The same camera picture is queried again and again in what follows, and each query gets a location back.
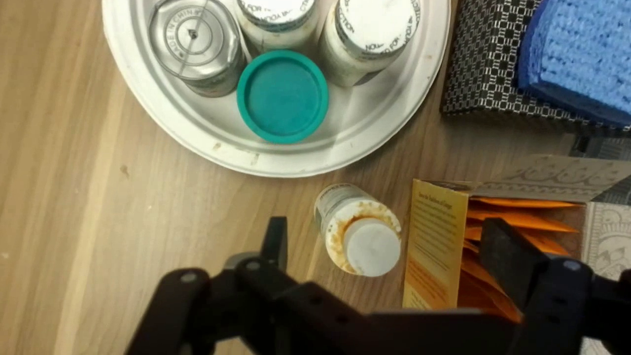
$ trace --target cardboard box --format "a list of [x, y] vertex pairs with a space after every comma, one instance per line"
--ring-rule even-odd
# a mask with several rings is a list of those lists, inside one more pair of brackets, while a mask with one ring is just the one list
[[473, 196], [572, 200], [556, 218], [578, 228], [564, 244], [598, 273], [617, 279], [631, 267], [631, 206], [596, 200], [627, 182], [631, 163], [532, 155], [475, 186], [414, 180], [404, 273], [404, 307], [458, 307], [467, 210]]
[[523, 33], [540, 0], [463, 0], [442, 109], [456, 119], [546, 123], [562, 129], [629, 135], [631, 125], [596, 123], [564, 108], [525, 96], [515, 84]]

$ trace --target small glass jar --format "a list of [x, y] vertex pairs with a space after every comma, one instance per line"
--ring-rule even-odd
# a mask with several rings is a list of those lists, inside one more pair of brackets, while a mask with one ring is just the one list
[[237, 19], [221, 1], [162, 1], [152, 21], [152, 46], [164, 68], [203, 96], [235, 90], [247, 60]]
[[318, 42], [316, 0], [237, 0], [237, 17], [250, 52], [294, 48], [312, 52]]
[[329, 257], [347, 273], [377, 277], [400, 257], [396, 214], [357, 184], [333, 184], [319, 192], [316, 224]]
[[355, 86], [394, 62], [420, 21], [420, 0], [339, 0], [321, 35], [321, 66], [339, 86]]

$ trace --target package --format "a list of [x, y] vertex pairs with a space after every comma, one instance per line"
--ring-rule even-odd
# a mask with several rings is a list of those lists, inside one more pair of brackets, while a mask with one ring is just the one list
[[538, 0], [459, 1], [444, 113], [454, 119], [527, 121], [582, 133], [631, 135], [631, 125], [592, 121], [517, 88], [519, 46], [536, 5]]
[[631, 267], [631, 206], [598, 198], [629, 175], [631, 161], [532, 155], [473, 186], [414, 180], [402, 305], [481, 307], [519, 321], [515, 303], [475, 261], [485, 216], [503, 216], [540, 250], [617, 279]]

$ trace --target wooden table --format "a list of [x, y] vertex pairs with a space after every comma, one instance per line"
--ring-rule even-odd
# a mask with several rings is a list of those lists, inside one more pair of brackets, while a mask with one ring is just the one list
[[363, 311], [400, 303], [402, 267], [341, 273], [312, 206], [359, 182], [406, 224], [414, 177], [481, 179], [572, 135], [450, 123], [442, 80], [379, 153], [312, 179], [260, 179], [176, 143], [136, 102], [103, 37], [97, 0], [0, 0], [0, 352], [122, 352], [162, 273], [217, 273], [256, 250], [268, 216], [290, 220], [290, 265]]

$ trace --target blue cloth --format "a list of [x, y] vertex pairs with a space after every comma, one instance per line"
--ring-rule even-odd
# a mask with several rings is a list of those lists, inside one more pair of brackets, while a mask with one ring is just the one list
[[544, 0], [525, 33], [519, 86], [582, 115], [631, 123], [631, 1]]

